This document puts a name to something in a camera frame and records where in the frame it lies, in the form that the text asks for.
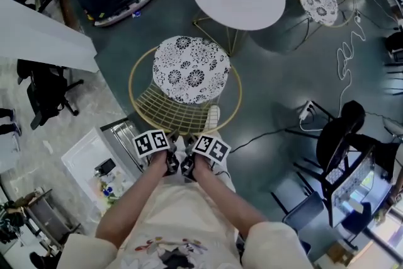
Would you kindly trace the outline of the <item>floral black white seat cushion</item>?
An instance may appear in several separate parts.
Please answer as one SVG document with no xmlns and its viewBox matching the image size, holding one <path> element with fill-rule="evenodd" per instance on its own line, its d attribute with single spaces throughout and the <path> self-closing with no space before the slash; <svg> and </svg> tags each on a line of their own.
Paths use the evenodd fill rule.
<svg viewBox="0 0 403 269">
<path fill-rule="evenodd" d="M 153 81 L 178 103 L 201 104 L 218 97 L 230 72 L 228 55 L 214 42 L 175 36 L 156 49 Z"/>
<path fill-rule="evenodd" d="M 337 0 L 300 0 L 304 11 L 316 23 L 332 26 L 338 18 Z"/>
</svg>

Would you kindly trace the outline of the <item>dark blue chair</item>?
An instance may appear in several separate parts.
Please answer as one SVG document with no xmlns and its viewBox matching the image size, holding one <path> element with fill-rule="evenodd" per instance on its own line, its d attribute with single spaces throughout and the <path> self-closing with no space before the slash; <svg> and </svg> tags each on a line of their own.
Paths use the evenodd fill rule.
<svg viewBox="0 0 403 269">
<path fill-rule="evenodd" d="M 285 215 L 282 223 L 290 226 L 296 232 L 303 229 L 324 210 L 324 203 L 319 193 L 312 188 L 301 173 L 297 172 L 297 175 L 304 184 L 306 198 L 290 211 L 286 209 L 275 193 L 271 192 L 271 196 Z"/>
<path fill-rule="evenodd" d="M 372 206 L 370 202 L 362 203 L 363 212 L 352 211 L 342 222 L 342 227 L 351 234 L 358 235 L 372 220 Z"/>
</svg>

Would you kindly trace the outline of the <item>person's left forearm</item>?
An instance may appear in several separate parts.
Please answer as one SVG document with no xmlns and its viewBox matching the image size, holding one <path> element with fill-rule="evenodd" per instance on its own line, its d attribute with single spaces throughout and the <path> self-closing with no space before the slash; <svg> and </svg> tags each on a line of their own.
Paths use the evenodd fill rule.
<svg viewBox="0 0 403 269">
<path fill-rule="evenodd" d="M 120 248 L 132 232 L 149 197 L 167 171 L 166 151 L 152 155 L 142 176 L 115 202 L 102 217 L 95 237 Z"/>
</svg>

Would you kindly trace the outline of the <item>cardboard box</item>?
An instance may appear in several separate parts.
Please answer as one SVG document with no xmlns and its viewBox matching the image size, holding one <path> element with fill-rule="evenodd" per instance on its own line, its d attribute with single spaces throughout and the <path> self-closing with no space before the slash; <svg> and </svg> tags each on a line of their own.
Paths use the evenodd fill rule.
<svg viewBox="0 0 403 269">
<path fill-rule="evenodd" d="M 339 263 L 345 267 L 347 267 L 355 257 L 354 253 L 346 249 L 339 242 L 333 243 L 327 250 L 326 255 L 333 263 Z"/>
</svg>

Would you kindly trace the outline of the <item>black waist pouch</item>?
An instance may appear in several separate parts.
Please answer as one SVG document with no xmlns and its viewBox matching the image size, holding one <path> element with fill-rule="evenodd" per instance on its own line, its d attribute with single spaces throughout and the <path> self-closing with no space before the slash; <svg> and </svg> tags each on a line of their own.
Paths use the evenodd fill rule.
<svg viewBox="0 0 403 269">
<path fill-rule="evenodd" d="M 245 240 L 243 239 L 243 237 L 238 234 L 237 239 L 236 239 L 236 248 L 239 254 L 239 259 L 240 261 L 242 261 L 242 256 L 244 254 L 244 250 L 245 250 Z"/>
</svg>

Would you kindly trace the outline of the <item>white cart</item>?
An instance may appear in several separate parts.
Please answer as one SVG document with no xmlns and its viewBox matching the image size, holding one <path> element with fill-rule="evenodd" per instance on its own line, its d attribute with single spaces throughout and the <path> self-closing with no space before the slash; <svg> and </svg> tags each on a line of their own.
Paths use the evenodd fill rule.
<svg viewBox="0 0 403 269">
<path fill-rule="evenodd" d="M 78 186 L 92 202 L 95 212 L 101 215 L 111 205 L 108 205 L 106 200 L 101 196 L 99 182 L 102 176 L 96 176 L 94 169 L 109 158 L 114 161 L 116 167 L 107 175 L 122 174 L 126 180 L 125 187 L 127 191 L 141 174 L 133 175 L 125 167 L 99 128 L 95 127 L 91 129 L 62 156 L 62 162 Z"/>
</svg>

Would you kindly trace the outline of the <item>white power strip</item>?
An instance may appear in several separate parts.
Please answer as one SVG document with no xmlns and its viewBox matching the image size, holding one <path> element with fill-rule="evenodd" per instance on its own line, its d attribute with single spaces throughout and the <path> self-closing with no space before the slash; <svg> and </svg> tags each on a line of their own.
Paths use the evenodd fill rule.
<svg viewBox="0 0 403 269">
<path fill-rule="evenodd" d="M 309 116 L 314 117 L 314 103 L 312 101 L 307 101 L 304 107 L 301 109 L 298 118 L 301 121 L 306 120 Z"/>
</svg>

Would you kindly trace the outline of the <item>person's right forearm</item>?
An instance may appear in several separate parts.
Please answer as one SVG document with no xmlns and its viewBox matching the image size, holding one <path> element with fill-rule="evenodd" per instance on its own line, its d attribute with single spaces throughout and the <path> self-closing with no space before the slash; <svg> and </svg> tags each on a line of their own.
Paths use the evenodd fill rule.
<svg viewBox="0 0 403 269">
<path fill-rule="evenodd" d="M 234 193 L 213 174 L 207 159 L 202 155 L 195 156 L 193 177 L 242 237 L 246 238 L 256 224 L 268 222 L 258 209 Z"/>
</svg>

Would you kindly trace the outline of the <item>small black box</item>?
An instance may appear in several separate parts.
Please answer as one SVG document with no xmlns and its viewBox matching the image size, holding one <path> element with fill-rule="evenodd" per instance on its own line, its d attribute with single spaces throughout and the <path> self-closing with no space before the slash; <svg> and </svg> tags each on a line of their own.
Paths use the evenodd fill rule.
<svg viewBox="0 0 403 269">
<path fill-rule="evenodd" d="M 95 167 L 94 173 L 96 176 L 106 176 L 115 167 L 116 164 L 111 158 L 109 158 Z"/>
</svg>

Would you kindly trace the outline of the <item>black frame chair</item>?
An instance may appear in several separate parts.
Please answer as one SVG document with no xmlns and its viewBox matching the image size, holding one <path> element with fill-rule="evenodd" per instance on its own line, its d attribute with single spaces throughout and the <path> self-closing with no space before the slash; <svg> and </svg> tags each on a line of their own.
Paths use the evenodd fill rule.
<svg viewBox="0 0 403 269">
<path fill-rule="evenodd" d="M 385 39 L 385 48 L 389 62 L 384 64 L 387 69 L 391 86 L 386 93 L 392 96 L 403 96 L 403 31 L 398 31 Z"/>
</svg>

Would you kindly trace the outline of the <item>cream printed shirt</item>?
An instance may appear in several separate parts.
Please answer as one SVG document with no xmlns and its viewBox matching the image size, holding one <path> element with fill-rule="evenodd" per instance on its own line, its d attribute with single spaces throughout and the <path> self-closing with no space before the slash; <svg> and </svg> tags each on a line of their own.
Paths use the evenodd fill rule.
<svg viewBox="0 0 403 269">
<path fill-rule="evenodd" d="M 313 269 L 295 231 L 281 222 L 253 226 L 243 254 L 235 234 L 196 183 L 163 184 L 123 249 L 72 234 L 57 269 Z"/>
</svg>

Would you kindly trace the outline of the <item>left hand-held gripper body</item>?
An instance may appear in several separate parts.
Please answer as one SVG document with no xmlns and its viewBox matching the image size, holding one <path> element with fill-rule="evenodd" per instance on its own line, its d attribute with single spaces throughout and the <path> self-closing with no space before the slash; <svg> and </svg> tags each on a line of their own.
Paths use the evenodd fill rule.
<svg viewBox="0 0 403 269">
<path fill-rule="evenodd" d="M 163 130 L 148 130 L 132 139 L 138 158 L 144 158 L 155 152 L 166 151 L 166 176 L 175 175 L 179 168 L 179 161 L 175 156 L 176 146 Z"/>
</svg>

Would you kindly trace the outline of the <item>black office chair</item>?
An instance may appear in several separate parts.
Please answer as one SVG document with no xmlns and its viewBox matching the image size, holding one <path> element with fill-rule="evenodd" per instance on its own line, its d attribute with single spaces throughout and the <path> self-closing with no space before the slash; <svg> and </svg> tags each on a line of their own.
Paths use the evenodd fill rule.
<svg viewBox="0 0 403 269">
<path fill-rule="evenodd" d="M 64 77 L 66 67 L 55 66 L 30 60 L 17 60 L 16 72 L 18 84 L 25 79 L 30 80 L 26 92 L 32 110 L 35 114 L 31 121 L 32 130 L 43 126 L 50 118 L 59 115 L 63 109 L 68 109 L 73 116 L 79 111 L 71 107 L 65 94 L 78 85 L 84 84 L 82 79 L 69 84 Z"/>
</svg>

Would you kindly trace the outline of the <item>white partition panel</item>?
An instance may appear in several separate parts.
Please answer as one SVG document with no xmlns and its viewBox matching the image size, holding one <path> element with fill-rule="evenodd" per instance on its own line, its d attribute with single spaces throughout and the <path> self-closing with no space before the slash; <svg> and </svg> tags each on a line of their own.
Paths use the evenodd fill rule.
<svg viewBox="0 0 403 269">
<path fill-rule="evenodd" d="M 0 0 L 0 57 L 97 72 L 92 40 L 13 0 Z"/>
</svg>

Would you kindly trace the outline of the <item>black mesh chair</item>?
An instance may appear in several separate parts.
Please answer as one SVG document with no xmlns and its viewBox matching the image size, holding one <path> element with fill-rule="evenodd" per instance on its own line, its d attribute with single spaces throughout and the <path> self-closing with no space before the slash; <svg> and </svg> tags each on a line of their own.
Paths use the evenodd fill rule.
<svg viewBox="0 0 403 269">
<path fill-rule="evenodd" d="M 300 129 L 302 132 L 295 132 L 298 135 L 311 137 L 317 139 L 316 145 L 316 159 L 319 163 L 319 168 L 322 173 L 316 173 L 311 169 L 305 168 L 298 163 L 293 165 L 313 177 L 317 181 L 324 183 L 326 176 L 343 160 L 348 150 L 349 145 L 345 141 L 346 136 L 350 133 L 349 125 L 341 118 L 336 118 L 328 122 L 321 130 L 320 135 L 311 135 L 313 129 L 304 129 L 300 122 Z"/>
</svg>

